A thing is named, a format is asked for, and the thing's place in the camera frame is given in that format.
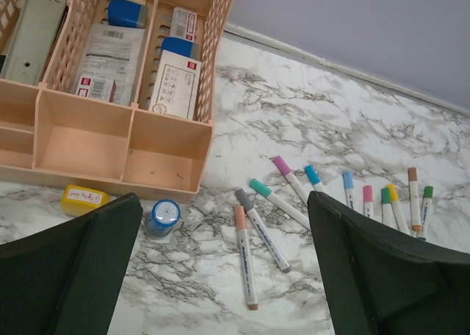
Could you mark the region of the teal marker pen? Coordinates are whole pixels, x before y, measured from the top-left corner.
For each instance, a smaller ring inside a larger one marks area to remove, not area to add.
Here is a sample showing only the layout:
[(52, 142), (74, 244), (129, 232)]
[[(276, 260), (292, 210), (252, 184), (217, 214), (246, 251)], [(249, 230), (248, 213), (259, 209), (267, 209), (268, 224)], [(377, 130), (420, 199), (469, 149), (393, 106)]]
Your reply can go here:
[(258, 194), (262, 195), (268, 201), (276, 205), (279, 209), (283, 210), (288, 216), (295, 219), (299, 224), (301, 224), (308, 230), (311, 229), (309, 219), (302, 212), (298, 211), (293, 206), (285, 202), (278, 195), (276, 195), (269, 187), (267, 187), (257, 179), (252, 179), (249, 185)]

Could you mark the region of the grey marker pen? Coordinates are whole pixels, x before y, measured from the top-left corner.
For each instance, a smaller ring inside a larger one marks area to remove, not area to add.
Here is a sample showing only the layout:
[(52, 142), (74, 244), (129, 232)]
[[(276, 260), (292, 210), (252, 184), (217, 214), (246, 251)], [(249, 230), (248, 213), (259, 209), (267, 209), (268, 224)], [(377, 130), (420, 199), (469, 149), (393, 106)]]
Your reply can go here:
[(253, 205), (252, 201), (248, 198), (246, 192), (243, 189), (238, 189), (235, 192), (235, 196), (237, 200), (241, 203), (241, 205), (244, 207), (247, 216), (252, 221), (252, 224), (254, 225), (264, 244), (267, 246), (267, 249), (271, 253), (273, 259), (277, 263), (280, 270), (283, 273), (289, 273), (291, 271), (290, 263), (284, 256), (281, 249), (276, 244), (271, 233), (268, 231), (268, 228), (265, 225), (264, 221), (261, 219), (259, 213), (256, 211), (256, 208)]

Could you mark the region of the magenta marker pen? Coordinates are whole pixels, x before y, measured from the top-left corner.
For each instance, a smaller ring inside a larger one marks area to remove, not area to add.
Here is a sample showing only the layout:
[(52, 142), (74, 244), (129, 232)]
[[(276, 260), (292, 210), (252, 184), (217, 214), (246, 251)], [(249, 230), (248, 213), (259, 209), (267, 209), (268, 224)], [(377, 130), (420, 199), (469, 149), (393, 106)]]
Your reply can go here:
[(304, 190), (300, 181), (297, 179), (297, 177), (293, 173), (292, 169), (286, 164), (286, 162), (283, 160), (281, 156), (276, 156), (273, 159), (273, 162), (275, 163), (279, 171), (283, 174), (283, 176), (286, 178), (286, 180), (289, 182), (289, 184), (291, 185), (293, 190), (296, 192), (298, 197), (301, 199), (301, 201), (307, 206), (308, 194)]

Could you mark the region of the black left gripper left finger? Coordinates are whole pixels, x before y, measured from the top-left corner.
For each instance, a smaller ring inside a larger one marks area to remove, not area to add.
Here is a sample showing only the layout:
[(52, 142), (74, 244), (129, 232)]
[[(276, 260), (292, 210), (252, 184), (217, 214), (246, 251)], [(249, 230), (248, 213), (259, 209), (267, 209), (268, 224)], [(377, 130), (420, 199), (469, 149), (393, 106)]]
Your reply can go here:
[(106, 334), (142, 213), (128, 193), (1, 245), (1, 333)]

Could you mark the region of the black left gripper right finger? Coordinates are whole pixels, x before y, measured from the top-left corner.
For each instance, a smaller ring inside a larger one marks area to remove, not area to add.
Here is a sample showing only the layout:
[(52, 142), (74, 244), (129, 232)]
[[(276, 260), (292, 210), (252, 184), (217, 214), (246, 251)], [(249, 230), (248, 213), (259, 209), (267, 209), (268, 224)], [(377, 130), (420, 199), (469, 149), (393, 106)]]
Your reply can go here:
[(336, 334), (468, 334), (469, 255), (311, 192), (308, 216)]

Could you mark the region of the peach marker pen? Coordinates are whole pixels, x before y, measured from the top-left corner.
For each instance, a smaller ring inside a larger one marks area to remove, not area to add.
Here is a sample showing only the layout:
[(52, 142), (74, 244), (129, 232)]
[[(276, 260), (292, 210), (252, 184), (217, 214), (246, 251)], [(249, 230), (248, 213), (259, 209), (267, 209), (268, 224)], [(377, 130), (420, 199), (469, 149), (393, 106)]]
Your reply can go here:
[(256, 294), (256, 283), (251, 261), (244, 207), (240, 205), (236, 206), (234, 208), (234, 214), (236, 218), (236, 230), (242, 261), (242, 278), (244, 282), (246, 303), (249, 310), (255, 311), (259, 309), (259, 302)]

